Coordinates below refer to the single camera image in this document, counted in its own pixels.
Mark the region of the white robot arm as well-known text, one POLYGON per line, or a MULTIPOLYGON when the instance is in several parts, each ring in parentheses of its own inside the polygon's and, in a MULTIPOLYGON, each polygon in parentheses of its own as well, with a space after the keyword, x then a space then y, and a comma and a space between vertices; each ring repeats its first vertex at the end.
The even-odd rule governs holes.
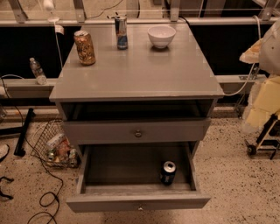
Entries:
POLYGON ((278 19, 248 50, 243 52, 239 61, 258 63, 261 70, 280 75, 280 19, 278 19))

